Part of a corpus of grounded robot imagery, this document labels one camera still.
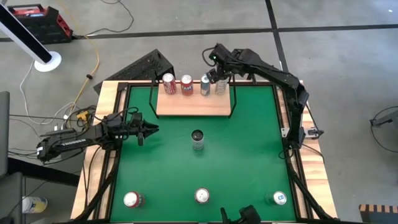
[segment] wooden table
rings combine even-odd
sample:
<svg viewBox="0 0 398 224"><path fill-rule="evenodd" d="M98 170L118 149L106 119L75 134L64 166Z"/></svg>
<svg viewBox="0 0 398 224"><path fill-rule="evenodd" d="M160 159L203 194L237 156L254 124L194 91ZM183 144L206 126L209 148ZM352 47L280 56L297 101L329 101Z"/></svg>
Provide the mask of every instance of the wooden table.
<svg viewBox="0 0 398 224"><path fill-rule="evenodd" d="M150 81L128 81L130 83L149 83ZM103 82L101 93L99 95L98 99L98 104L97 104L97 109L96 109L96 116L97 117L103 117L105 115L113 113L113 109L115 106L115 100L116 100L116 93L117 93L117 87L118 87L119 81L105 81ZM126 91L122 91L122 96L120 97L121 102L119 106L119 111L123 109L123 104L124 104L124 96L126 94ZM288 120L287 120L287 114L285 110L285 105L284 105L284 100L283 100L283 93L278 90L278 98L279 98L279 103L280 103L280 108L282 112L282 119L284 122L285 127L289 127ZM303 126L304 128L311 128L314 126L312 118L308 112L307 109L305 109L304 114L303 114ZM320 151L320 146L318 140L313 140L313 139L306 139L304 141L304 144ZM97 146L91 146L86 149L86 155L85 155L85 160L84 160L84 165L86 169L86 176L88 176L88 168L90 165L91 160L93 160L93 163L91 165L91 174L90 174L90 184L88 187L88 201L91 201L95 193L97 192L99 182L100 182L100 175L102 171L102 166L103 166L103 161L104 161L104 155L105 151L99 150L95 157L93 158L94 152L96 151L98 147ZM305 178L307 180L307 187L311 194L314 196L316 201L322 206L322 208L332 217L337 217L336 215L336 210L335 210L335 205L333 203L333 198L331 196L330 192L330 187L329 187L329 182L328 182L328 177L326 175L326 170L325 166L323 164L322 158L315 152L313 152L310 149L307 149L305 146L302 147L300 150L301 153L301 158L302 158L302 165L305 173ZM113 164L113 160L110 159L109 161L109 166L108 166L108 172L110 171L111 167ZM71 218L75 218L80 215L80 213L83 211L85 207L85 185L84 185L84 179L83 179L83 170L80 175L80 181L79 181L79 186L77 188L76 192L76 197L75 197L75 203L73 204L73 209L72 209L72 214ZM304 206L304 201L303 201L303 196L299 190L298 187L297 189L297 197L299 200L300 204L300 213L302 218L306 218L306 210ZM108 195L109 195L109 188L108 190L104 193L102 202L101 202L101 209L99 211L99 218L104 218L105 217L105 210L106 210L106 204L108 202Z"/></svg>

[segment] concrete floor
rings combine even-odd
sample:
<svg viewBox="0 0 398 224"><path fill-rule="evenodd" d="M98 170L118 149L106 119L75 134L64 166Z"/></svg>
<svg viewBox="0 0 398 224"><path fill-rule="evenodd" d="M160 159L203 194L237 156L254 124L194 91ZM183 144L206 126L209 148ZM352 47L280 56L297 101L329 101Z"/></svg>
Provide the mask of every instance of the concrete floor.
<svg viewBox="0 0 398 224"><path fill-rule="evenodd" d="M35 1L60 10L54 0ZM102 27L122 29L129 24L127 12L119 5L98 0L67 0L65 5L81 25L76 34ZM124 0L135 21L125 33L193 29L269 28L267 6L263 0ZM278 0L271 1L278 27L355 26L398 24L398 3L380 0ZM28 0L8 0L8 5L27 4ZM361 221L361 203L397 205L398 155L382 150L369 132L369 119L378 111L397 104L398 29L344 30L280 33L289 71L305 83L310 94L313 115L325 130L320 139L326 160L333 199L342 220ZM191 74L199 78L209 68L200 53L217 42L229 49L251 48L264 61L279 67L279 56L272 33L190 35L178 37L139 37L94 40L99 48L101 65L95 79L78 106L95 105L98 95L92 86L137 60L159 49L174 65L177 77ZM86 40L70 44L48 45L63 57L59 68L49 73L33 70L25 91L31 115L51 116L73 101L95 66L95 53ZM7 82L1 91L11 93L11 113L25 114L19 84L31 58L15 43L0 43L0 68ZM53 125L34 128L39 133ZM376 136L396 149L396 130L385 125ZM27 126L11 121L10 147L34 149L38 139ZM20 158L39 164L37 160ZM82 157L55 164L56 169L75 172L81 169ZM27 192L37 180L27 180ZM27 223L66 221L72 209L76 188L45 184L35 195L49 199L43 214L28 215Z"/></svg>

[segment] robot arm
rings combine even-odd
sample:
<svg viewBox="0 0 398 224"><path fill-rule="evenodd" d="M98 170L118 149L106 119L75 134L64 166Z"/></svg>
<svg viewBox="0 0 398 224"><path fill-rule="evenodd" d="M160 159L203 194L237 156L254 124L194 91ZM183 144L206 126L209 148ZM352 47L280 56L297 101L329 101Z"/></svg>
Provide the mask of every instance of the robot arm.
<svg viewBox="0 0 398 224"><path fill-rule="evenodd" d="M123 122L120 113L110 114L99 124L84 131L64 129L44 134L43 137L46 138L36 147L37 158L47 162L63 152L93 145L100 145L105 150L115 150L130 135L137 136L138 145L142 146L144 139L158 130L158 125L142 119L142 113L133 113L128 123Z"/></svg>
<svg viewBox="0 0 398 224"><path fill-rule="evenodd" d="M290 73L283 72L265 63L260 56L250 49L234 49L230 52L222 44L216 44L209 54L209 58L215 62L216 70L207 73L211 83L225 80L231 75L257 74L272 83L280 86L285 91L287 109L290 113L290 131L286 136L287 144L292 149L300 149L305 131L302 127L302 115L308 100L308 93L300 80Z"/></svg>

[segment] wooden platform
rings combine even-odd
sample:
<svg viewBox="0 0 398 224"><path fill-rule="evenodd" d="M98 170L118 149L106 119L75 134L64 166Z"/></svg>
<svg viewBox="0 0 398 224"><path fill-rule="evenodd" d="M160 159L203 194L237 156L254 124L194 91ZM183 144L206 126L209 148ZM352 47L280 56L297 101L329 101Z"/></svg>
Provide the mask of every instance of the wooden platform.
<svg viewBox="0 0 398 224"><path fill-rule="evenodd" d="M177 83L176 94L169 95L165 92L163 84L159 84L156 113L163 116L228 116L231 113L229 85L223 95L216 95L215 88L215 84L211 85L210 95L202 96L200 83L195 81L193 94L184 96L180 84Z"/></svg>

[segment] clear bottle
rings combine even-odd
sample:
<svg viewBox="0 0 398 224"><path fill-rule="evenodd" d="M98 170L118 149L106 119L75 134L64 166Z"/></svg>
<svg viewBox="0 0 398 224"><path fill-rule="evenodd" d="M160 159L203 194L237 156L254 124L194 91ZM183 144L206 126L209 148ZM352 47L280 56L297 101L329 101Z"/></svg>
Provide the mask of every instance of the clear bottle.
<svg viewBox="0 0 398 224"><path fill-rule="evenodd" d="M227 84L228 84L228 78L224 80L218 80L218 82L216 83L216 94L217 95L224 94Z"/></svg>

